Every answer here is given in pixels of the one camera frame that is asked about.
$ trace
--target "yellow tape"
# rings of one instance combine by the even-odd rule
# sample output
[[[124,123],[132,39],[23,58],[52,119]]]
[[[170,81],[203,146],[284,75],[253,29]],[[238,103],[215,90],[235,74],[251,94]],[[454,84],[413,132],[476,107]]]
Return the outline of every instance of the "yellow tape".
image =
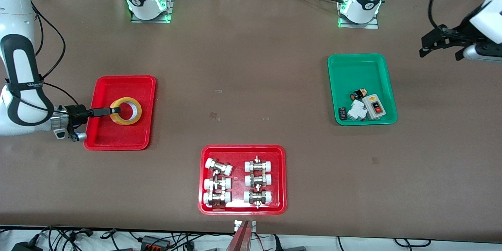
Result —
[[[124,103],[129,105],[133,109],[133,115],[131,116],[131,118],[124,120],[122,117],[118,115],[118,113],[111,114],[110,118],[116,124],[120,124],[122,126],[128,126],[129,124],[136,123],[141,118],[141,113],[142,113],[141,105],[134,98],[123,97],[111,103],[110,108],[120,107],[120,105]]]

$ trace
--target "plastic tray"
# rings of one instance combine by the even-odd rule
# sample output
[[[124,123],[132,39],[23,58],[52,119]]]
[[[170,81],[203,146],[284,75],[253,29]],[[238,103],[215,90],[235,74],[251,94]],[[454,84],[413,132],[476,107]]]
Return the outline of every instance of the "plastic tray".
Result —
[[[148,146],[156,81],[153,76],[102,76],[96,81],[91,108],[109,107],[122,97],[136,99],[143,110],[140,120],[131,125],[115,124],[109,116],[90,118],[84,146],[91,151],[142,150]],[[121,106],[120,116],[129,118],[132,110]]]
[[[380,54],[335,54],[328,58],[329,81],[336,121],[342,126],[394,124],[398,120],[391,79],[384,56]],[[380,120],[340,120],[338,109],[350,110],[350,94],[366,88],[368,95],[378,95],[387,112]]]
[[[244,162],[254,160],[258,156],[262,161],[271,162],[272,184],[263,187],[262,190],[270,191],[272,202],[260,206],[244,202],[244,191],[251,190],[246,187],[244,176]],[[228,163],[233,166],[230,175],[232,188],[232,202],[226,203],[224,208],[211,208],[204,204],[202,196],[204,179],[210,178],[213,172],[206,169],[208,158],[215,158],[220,163]],[[202,150],[199,176],[199,210],[204,215],[279,215],[286,211],[286,153],[279,145],[208,145]]]

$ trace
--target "red tray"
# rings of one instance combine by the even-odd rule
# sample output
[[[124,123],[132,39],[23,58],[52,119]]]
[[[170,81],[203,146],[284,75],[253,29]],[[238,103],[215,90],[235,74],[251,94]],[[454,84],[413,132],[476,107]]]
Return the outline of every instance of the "red tray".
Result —
[[[109,116],[90,118],[84,146],[91,151],[142,150],[148,146],[156,81],[153,76],[102,76],[96,81],[91,108],[109,107],[122,97],[136,99],[142,108],[140,120],[132,125],[115,124]],[[120,116],[127,119],[132,109],[126,104]]]
[[[256,155],[262,161],[271,162],[272,184],[263,189],[270,191],[272,202],[256,206],[244,202],[244,191],[249,191],[251,187],[246,187],[244,176],[249,173],[244,172],[244,162],[254,160]],[[206,160],[215,158],[220,163],[228,163],[233,166],[230,178],[232,188],[229,189],[232,195],[232,202],[226,203],[224,208],[213,209],[204,204],[202,196],[206,192],[204,189],[204,179],[210,178],[213,172],[206,169]],[[208,145],[202,150],[200,160],[199,175],[199,210],[204,215],[280,215],[286,211],[286,153],[279,145]]]

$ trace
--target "green tray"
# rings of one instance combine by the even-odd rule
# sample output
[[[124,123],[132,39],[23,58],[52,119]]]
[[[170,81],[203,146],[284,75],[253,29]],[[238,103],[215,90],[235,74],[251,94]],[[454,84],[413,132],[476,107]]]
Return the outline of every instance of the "green tray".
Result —
[[[380,54],[334,54],[328,58],[329,81],[336,121],[342,126],[394,124],[398,120],[391,79],[384,56]],[[340,120],[338,109],[350,110],[350,94],[366,88],[368,95],[376,94],[387,112],[380,120]]]

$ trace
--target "brown table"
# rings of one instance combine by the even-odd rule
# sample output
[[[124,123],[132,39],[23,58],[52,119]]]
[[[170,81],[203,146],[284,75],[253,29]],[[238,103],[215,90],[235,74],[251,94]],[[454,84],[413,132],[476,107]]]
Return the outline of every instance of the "brown table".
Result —
[[[2,224],[230,232],[252,218],[260,233],[502,242],[502,66],[456,62],[455,48],[419,58],[428,0],[386,0],[378,30],[338,28],[318,0],[176,0],[164,25],[130,24],[120,0],[33,1],[68,45],[47,81],[80,103],[100,76],[157,78],[152,138],[124,152],[0,138]],[[455,26],[478,3],[436,0],[436,22]],[[41,72],[60,50],[45,28]],[[341,53],[386,57],[396,124],[337,125],[326,59]],[[282,145],[287,211],[202,215],[207,144]]]

